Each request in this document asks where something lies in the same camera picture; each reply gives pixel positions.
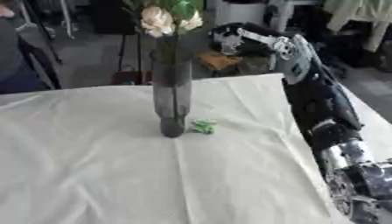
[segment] flower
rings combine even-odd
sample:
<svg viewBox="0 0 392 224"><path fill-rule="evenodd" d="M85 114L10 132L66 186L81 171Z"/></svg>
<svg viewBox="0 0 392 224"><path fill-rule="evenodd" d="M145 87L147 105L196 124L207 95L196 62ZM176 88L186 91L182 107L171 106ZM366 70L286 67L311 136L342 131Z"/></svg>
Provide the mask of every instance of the flower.
<svg viewBox="0 0 392 224"><path fill-rule="evenodd" d="M0 4L0 17L13 18L14 16L15 13L12 10Z"/></svg>
<svg viewBox="0 0 392 224"><path fill-rule="evenodd" d="M196 10L194 15L189 20L182 20L179 24L179 27L186 29L187 31L191 31L199 26L203 25L203 19L201 18L199 12Z"/></svg>
<svg viewBox="0 0 392 224"><path fill-rule="evenodd" d="M142 12L142 27L154 38L172 35L175 27L172 15L157 6L145 8Z"/></svg>

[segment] glass vase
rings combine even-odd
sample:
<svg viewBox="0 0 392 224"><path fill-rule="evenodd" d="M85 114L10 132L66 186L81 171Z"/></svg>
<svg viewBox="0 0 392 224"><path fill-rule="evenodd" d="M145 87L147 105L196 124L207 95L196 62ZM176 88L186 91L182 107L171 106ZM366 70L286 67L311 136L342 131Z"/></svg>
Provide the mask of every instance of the glass vase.
<svg viewBox="0 0 392 224"><path fill-rule="evenodd" d="M171 138L186 131L192 92L191 58L183 51L175 51L175 60L158 51L151 54L155 111L162 134Z"/></svg>

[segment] green toy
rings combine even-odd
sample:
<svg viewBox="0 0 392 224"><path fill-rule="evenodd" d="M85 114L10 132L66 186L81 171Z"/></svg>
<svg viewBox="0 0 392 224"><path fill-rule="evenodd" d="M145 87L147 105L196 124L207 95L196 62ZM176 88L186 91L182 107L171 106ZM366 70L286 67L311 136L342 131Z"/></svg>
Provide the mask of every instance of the green toy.
<svg viewBox="0 0 392 224"><path fill-rule="evenodd" d="M215 120L196 119L191 121L191 130L205 135L212 135L214 133Z"/></svg>

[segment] robotic hand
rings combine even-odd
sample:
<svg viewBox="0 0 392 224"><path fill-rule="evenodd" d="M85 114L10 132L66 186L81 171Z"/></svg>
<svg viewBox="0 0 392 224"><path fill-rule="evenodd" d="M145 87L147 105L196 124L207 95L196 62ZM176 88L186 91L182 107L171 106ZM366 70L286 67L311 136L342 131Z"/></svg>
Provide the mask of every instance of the robotic hand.
<svg viewBox="0 0 392 224"><path fill-rule="evenodd" d="M358 224L392 223L392 162L374 161L351 102L314 48L300 35L255 24L226 24L210 36L226 55L276 55L292 114L335 206Z"/></svg>

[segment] white cloth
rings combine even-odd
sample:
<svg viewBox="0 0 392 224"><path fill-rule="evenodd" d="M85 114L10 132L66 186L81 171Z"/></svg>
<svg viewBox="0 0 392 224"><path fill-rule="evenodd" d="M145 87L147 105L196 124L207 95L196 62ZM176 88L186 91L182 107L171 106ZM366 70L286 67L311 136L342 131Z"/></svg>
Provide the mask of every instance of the white cloth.
<svg viewBox="0 0 392 224"><path fill-rule="evenodd" d="M150 87L0 96L0 220L12 224L346 224L298 133L280 74L195 81L211 136L159 133ZM351 95L363 136L392 128Z"/></svg>
<svg viewBox="0 0 392 224"><path fill-rule="evenodd" d="M324 10L333 14L328 29L334 32L350 20L373 22L372 35L364 48L376 52L392 22L392 2L390 0L327 0Z"/></svg>

